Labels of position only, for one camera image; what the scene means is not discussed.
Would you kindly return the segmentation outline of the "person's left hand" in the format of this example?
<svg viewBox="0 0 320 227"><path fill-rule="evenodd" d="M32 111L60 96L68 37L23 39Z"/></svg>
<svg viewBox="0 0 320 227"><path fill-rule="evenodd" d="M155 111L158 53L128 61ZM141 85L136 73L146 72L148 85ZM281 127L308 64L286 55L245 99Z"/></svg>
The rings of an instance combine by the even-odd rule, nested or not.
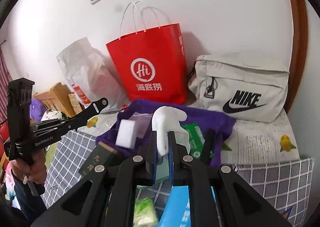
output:
<svg viewBox="0 0 320 227"><path fill-rule="evenodd" d="M23 181L24 175L28 174L29 181L36 184L44 184L47 178L47 168L45 165L46 156L44 154L44 149L37 150L32 154L33 164L28 165L25 161L21 159L12 160L11 170L13 175Z"/></svg>

